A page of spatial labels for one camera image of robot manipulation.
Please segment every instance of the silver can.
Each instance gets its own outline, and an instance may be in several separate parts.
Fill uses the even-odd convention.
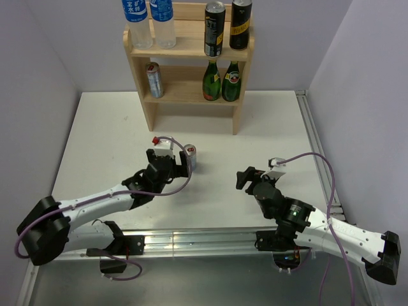
[[[194,145],[188,144],[184,146],[191,161],[191,169],[194,171],[197,165],[197,149]]]
[[[161,83],[161,74],[159,64],[156,62],[150,62],[146,64],[146,74],[149,80],[150,93],[152,97],[161,98],[163,97],[164,90]]]

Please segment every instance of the white table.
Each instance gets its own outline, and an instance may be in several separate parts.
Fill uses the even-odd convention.
[[[310,151],[307,132],[293,91],[250,91],[245,95],[241,128],[231,135],[229,109],[171,105],[159,116],[155,131],[146,126],[135,92],[83,93],[55,181],[56,200],[104,191],[147,166],[145,151],[153,136],[170,135],[198,150],[197,169],[180,193],[156,197],[128,212],[106,216],[124,230],[246,228],[274,226],[263,218],[252,196],[237,191],[236,172],[248,166],[266,170],[271,157],[289,158]],[[191,111],[200,113],[200,117]],[[286,196],[326,210],[312,157],[288,164],[277,187]],[[184,178],[166,186],[170,191]]]

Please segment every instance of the white wall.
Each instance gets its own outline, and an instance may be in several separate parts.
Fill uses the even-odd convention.
[[[81,90],[135,90],[120,0],[26,1]],[[248,88],[309,88],[351,0],[253,2],[256,46]]]
[[[408,300],[408,1],[354,0],[309,91],[351,221],[400,235],[397,286],[386,305]]]
[[[2,1],[0,41],[0,300],[14,305],[27,266],[16,228],[51,192],[78,94],[25,2]]]

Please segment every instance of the aluminum can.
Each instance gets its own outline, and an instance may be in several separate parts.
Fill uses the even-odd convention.
[[[159,64],[156,62],[150,62],[146,64],[146,74],[149,80],[150,93],[154,98],[163,97],[164,90],[161,82],[161,74]]]
[[[234,50],[243,50],[248,47],[251,9],[252,0],[232,1],[229,46]]]
[[[224,38],[225,5],[222,2],[210,2],[205,7],[204,52],[207,56],[217,57],[222,52]]]
[[[194,145],[188,144],[184,146],[184,149],[187,151],[187,154],[191,160],[191,169],[194,171],[197,166],[197,149]]]

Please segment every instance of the black can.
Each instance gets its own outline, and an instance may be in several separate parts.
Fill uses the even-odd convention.
[[[204,52],[207,56],[221,54],[224,38],[225,5],[214,1],[205,7]]]
[[[232,1],[229,46],[234,50],[243,50],[248,46],[251,9],[252,0]]]

